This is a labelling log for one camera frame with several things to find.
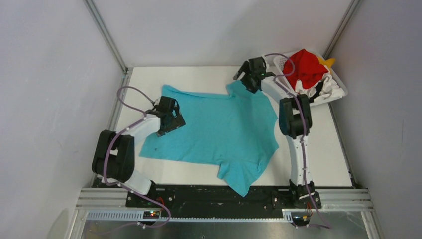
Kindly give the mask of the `teal t shirt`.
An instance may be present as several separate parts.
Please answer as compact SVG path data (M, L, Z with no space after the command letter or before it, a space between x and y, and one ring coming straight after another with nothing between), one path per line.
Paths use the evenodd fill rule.
M177 100L186 124L164 136L148 136L139 155L217 165L218 178L246 196L279 147L278 118L262 92L251 93L240 81L226 89L226 94L213 94L164 85L162 95Z

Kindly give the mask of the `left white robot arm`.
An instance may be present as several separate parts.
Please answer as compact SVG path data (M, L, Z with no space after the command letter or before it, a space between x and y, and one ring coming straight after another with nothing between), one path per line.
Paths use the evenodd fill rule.
M161 96L144 116L120 132L103 130L97 142L92 171L108 185L119 185L138 193L138 201L152 207L157 194L151 190L152 180L135 169L135 147L151 135L164 136L185 126L176 99Z

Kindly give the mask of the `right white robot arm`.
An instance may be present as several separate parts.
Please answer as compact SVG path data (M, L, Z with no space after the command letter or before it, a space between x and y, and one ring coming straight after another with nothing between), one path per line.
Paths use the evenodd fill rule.
M279 76L268 70L263 57L246 60L233 78L240 80L248 91L261 90L279 104L279 128L289 146L291 176L288 192L274 194L273 207L320 209L321 199L311 177L307 152L313 125L308 97L297 95L284 86Z

